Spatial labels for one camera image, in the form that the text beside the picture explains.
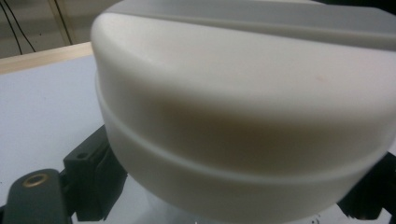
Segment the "white table surface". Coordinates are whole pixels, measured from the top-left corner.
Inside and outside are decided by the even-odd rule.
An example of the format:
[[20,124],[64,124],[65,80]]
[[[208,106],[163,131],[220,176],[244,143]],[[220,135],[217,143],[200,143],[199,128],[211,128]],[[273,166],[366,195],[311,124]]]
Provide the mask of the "white table surface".
[[[94,59],[87,56],[0,76],[0,205],[6,203],[8,189],[19,177],[39,169],[61,171],[63,158],[103,125],[94,73]],[[105,223],[203,222],[165,220],[149,207],[145,190],[129,177]],[[363,222],[345,217],[334,205],[291,223],[388,224],[389,214]]]

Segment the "screw hole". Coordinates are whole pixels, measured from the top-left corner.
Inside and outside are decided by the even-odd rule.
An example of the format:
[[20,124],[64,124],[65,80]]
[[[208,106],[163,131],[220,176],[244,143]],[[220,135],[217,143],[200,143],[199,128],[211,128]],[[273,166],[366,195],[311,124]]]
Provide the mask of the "screw hole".
[[35,187],[46,182],[48,178],[49,176],[46,174],[32,175],[29,176],[29,178],[25,179],[25,181],[23,181],[23,186],[26,188]]
[[88,153],[82,152],[82,153],[79,153],[79,154],[77,155],[77,158],[78,158],[78,159],[84,159],[84,158],[86,158],[87,156],[88,156]]

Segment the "wooden edge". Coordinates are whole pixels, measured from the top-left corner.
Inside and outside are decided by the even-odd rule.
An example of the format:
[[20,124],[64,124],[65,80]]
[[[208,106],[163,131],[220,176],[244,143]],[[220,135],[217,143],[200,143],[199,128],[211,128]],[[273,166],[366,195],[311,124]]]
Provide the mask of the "wooden edge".
[[0,59],[0,75],[92,54],[91,42]]

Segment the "plastic enclosure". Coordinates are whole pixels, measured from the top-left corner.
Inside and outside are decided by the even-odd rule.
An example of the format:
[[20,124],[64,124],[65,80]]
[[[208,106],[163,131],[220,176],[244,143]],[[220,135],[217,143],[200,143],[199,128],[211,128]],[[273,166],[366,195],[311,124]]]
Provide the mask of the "plastic enclosure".
[[[393,17],[183,2],[122,2],[92,27],[108,138],[141,185],[204,217],[277,223],[338,202],[385,155],[396,132]],[[269,6],[278,19],[245,16]],[[286,12],[300,20],[282,21]],[[382,28],[347,23],[354,15]]]

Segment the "wall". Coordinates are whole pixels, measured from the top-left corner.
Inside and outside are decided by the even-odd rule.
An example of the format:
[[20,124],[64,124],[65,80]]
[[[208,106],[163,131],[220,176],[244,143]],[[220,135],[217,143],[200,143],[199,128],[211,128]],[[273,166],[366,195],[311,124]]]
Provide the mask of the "wall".
[[[21,29],[36,51],[90,41],[94,18],[119,0],[6,0]],[[21,45],[22,54],[33,52],[23,37],[5,0],[0,0]],[[0,8],[0,58],[20,51]]]

